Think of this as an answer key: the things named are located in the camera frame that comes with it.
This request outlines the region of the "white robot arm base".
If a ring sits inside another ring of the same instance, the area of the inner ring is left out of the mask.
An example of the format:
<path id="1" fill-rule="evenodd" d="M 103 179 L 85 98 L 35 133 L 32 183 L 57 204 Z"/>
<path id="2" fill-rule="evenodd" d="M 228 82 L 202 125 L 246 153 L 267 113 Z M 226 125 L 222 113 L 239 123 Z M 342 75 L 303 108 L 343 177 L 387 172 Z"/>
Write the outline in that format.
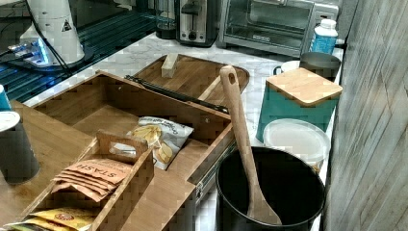
<path id="1" fill-rule="evenodd" d="M 70 69 L 93 58 L 80 42 L 69 0 L 25 0 L 31 26 L 8 50 L 17 61 L 41 71 Z"/>

